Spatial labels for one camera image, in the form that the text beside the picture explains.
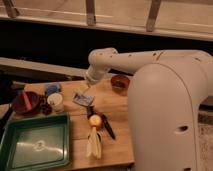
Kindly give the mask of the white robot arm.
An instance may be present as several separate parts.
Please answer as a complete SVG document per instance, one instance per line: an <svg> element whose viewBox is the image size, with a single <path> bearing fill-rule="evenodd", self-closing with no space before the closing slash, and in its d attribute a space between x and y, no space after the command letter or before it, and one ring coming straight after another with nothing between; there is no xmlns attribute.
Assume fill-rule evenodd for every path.
<svg viewBox="0 0 213 171"><path fill-rule="evenodd" d="M111 69L130 73L128 120L136 171L202 171L200 104L213 94L213 56L200 50L119 53L97 49L85 80Z"/></svg>

